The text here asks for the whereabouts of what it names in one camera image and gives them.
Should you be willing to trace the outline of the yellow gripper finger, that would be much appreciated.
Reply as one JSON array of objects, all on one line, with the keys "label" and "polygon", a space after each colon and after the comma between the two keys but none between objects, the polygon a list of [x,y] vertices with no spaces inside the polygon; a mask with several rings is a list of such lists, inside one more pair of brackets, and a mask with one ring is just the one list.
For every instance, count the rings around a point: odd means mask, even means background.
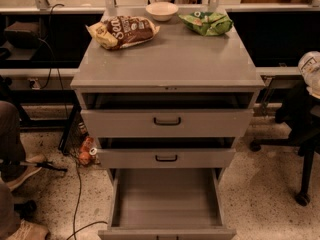
[{"label": "yellow gripper finger", "polygon": [[309,95],[313,96],[314,98],[320,99],[320,92],[317,92],[315,89],[312,89],[311,87],[306,88]]}]

